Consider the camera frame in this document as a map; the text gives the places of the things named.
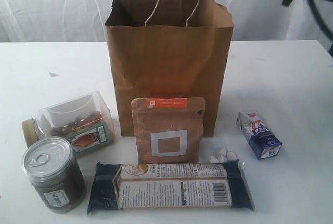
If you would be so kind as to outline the blue white milk carton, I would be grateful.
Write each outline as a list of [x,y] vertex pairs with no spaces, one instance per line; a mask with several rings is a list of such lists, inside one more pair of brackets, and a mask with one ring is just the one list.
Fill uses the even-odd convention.
[[257,110],[239,112],[236,123],[258,160],[277,156],[282,142],[267,127]]

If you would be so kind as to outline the brown paper bag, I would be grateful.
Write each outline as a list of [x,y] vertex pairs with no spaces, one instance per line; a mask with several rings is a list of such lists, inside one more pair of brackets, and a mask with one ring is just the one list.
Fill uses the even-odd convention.
[[121,134],[131,101],[203,97],[203,135],[214,135],[233,19],[215,0],[113,0],[105,23]]

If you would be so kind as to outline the brown kraft pouch orange label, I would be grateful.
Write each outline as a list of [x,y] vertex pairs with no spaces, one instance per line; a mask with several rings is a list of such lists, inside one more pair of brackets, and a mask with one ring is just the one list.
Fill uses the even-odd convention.
[[132,100],[138,162],[197,163],[205,109],[203,97]]

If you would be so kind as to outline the white garlic clove cluster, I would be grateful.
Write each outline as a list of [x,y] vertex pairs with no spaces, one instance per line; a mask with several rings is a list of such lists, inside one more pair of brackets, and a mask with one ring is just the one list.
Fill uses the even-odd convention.
[[236,153],[229,151],[227,148],[222,148],[217,152],[217,156],[211,155],[209,162],[213,164],[225,163],[228,161],[237,161],[238,156]]

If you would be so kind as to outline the clear nut jar yellow lid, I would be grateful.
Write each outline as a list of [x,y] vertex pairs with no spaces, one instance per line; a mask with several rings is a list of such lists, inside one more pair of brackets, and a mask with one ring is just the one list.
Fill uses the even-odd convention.
[[22,122],[27,146],[48,137],[61,137],[76,157],[114,143],[116,135],[110,110],[98,91],[40,109]]

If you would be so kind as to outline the long dark noodle package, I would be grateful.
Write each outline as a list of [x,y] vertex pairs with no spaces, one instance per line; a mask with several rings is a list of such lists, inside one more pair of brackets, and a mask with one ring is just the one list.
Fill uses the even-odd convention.
[[98,163],[87,213],[202,207],[255,209],[239,161],[217,164]]

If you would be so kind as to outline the small clear plastic scrap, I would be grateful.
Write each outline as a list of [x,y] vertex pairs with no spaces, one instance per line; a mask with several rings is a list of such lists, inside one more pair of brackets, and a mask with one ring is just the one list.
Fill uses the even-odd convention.
[[53,72],[49,72],[49,75],[50,75],[51,77],[57,77],[57,76],[59,76],[59,74],[57,74],[57,73],[53,73]]

